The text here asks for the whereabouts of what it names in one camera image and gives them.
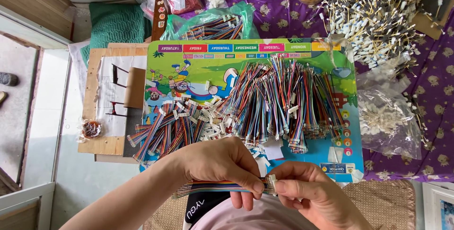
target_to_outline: forearm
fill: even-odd
[[[136,230],[188,180],[176,155],[154,163],[71,218],[61,229]]]

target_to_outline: left hand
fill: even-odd
[[[204,181],[232,181],[247,192],[230,192],[237,209],[253,209],[253,198],[260,199],[264,190],[254,157],[237,137],[197,142],[172,153],[182,164],[186,178]]]

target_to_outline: fingernail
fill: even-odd
[[[302,209],[304,209],[303,204],[301,204],[301,203],[298,202],[298,201],[294,201],[294,202],[293,202],[293,207],[294,207],[295,209],[297,209],[297,210],[302,210]]]
[[[285,193],[285,182],[283,182],[283,181],[276,181],[274,187],[276,188],[276,192],[278,192],[278,193]]]
[[[263,185],[262,182],[255,182],[253,189],[255,192],[261,194],[263,192],[263,190],[265,189],[265,186]]]

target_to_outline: hand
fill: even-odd
[[[317,165],[287,161],[271,174],[278,180],[275,191],[281,203],[298,209],[320,230],[372,230],[350,198]]]
[[[253,198],[260,199],[264,190],[254,157],[237,137],[197,142],[172,153],[181,160],[189,180],[232,181],[247,192],[230,192],[237,209],[253,209]]]

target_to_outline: bag of white connectors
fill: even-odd
[[[365,149],[385,155],[421,159],[421,131],[411,103],[402,92],[409,80],[396,80],[394,68],[402,59],[356,77],[361,142]]]

